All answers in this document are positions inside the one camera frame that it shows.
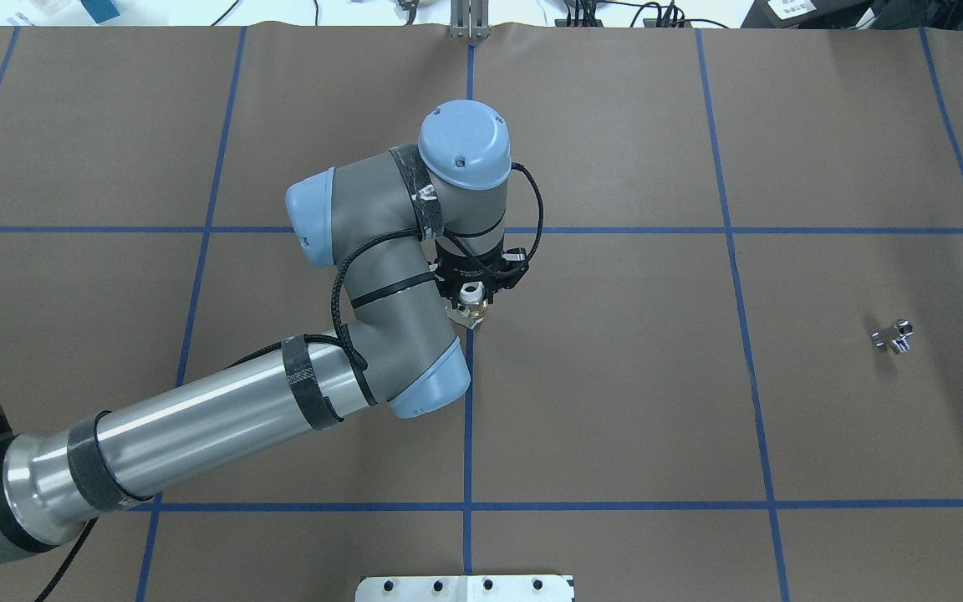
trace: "white plastic part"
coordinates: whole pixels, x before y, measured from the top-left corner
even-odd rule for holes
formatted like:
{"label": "white plastic part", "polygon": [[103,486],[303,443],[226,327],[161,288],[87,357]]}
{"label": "white plastic part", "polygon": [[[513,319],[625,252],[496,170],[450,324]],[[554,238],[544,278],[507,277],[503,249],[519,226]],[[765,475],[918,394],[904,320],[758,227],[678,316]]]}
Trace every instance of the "white plastic part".
{"label": "white plastic part", "polygon": [[481,282],[469,282],[459,289],[459,301],[463,305],[480,304],[485,298],[485,285]]}
{"label": "white plastic part", "polygon": [[418,602],[423,599],[455,602],[573,602],[573,584],[574,578],[570,575],[367,578],[356,588],[355,602]]}

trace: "white label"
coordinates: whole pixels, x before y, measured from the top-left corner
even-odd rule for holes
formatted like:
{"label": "white label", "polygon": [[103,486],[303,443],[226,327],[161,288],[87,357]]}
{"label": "white label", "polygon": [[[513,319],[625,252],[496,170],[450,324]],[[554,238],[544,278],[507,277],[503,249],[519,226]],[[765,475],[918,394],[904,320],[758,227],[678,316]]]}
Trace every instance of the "white label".
{"label": "white label", "polygon": [[768,7],[780,19],[792,19],[815,10],[813,0],[767,0]]}

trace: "blue object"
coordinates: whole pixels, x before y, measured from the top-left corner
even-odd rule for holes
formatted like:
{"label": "blue object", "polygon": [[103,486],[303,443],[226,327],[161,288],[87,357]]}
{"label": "blue object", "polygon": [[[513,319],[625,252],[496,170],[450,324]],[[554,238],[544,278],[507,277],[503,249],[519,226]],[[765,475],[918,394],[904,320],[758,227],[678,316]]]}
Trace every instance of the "blue object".
{"label": "blue object", "polygon": [[292,184],[284,193],[284,206],[307,259],[319,268],[332,266],[333,167]]}
{"label": "blue object", "polygon": [[477,100],[451,100],[426,115],[418,152],[433,174],[470,191],[500,186],[512,172],[504,118]]}
{"label": "blue object", "polygon": [[397,418],[415,418],[458,400],[470,385],[471,372],[466,369],[457,338],[423,375],[389,401],[389,405]]}
{"label": "blue object", "polygon": [[114,5],[114,0],[80,0],[80,4],[96,23],[108,22],[114,17],[121,16],[121,12]]}

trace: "horizontal blue line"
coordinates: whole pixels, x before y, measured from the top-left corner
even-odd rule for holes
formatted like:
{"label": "horizontal blue line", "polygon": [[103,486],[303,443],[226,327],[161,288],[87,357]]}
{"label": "horizontal blue line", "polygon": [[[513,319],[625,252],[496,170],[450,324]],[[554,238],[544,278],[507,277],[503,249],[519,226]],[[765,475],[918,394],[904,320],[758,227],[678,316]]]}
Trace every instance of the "horizontal blue line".
{"label": "horizontal blue line", "polygon": [[[887,508],[963,508],[963,498],[939,499],[810,499],[776,500],[778,510],[845,510]],[[715,502],[476,502],[472,512],[649,512],[700,510],[768,510],[765,500]],[[162,503],[160,512],[462,512],[465,503]],[[150,512],[142,503],[133,512]]]}
{"label": "horizontal blue line", "polygon": [[[0,233],[203,233],[203,226],[0,226]],[[291,233],[292,226],[211,226],[211,233]],[[535,228],[512,226],[509,235],[525,235]],[[551,235],[721,235],[726,230],[710,226],[550,226]],[[733,227],[736,235],[963,235],[963,228],[856,228],[856,227]]]}

